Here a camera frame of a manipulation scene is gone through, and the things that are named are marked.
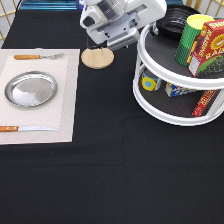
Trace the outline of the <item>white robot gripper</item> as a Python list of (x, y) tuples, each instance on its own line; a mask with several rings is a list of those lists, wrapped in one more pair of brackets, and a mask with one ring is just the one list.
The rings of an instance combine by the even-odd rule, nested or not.
[(165, 0), (83, 0), (80, 25), (96, 45), (112, 51), (139, 39), (139, 29), (166, 14)]

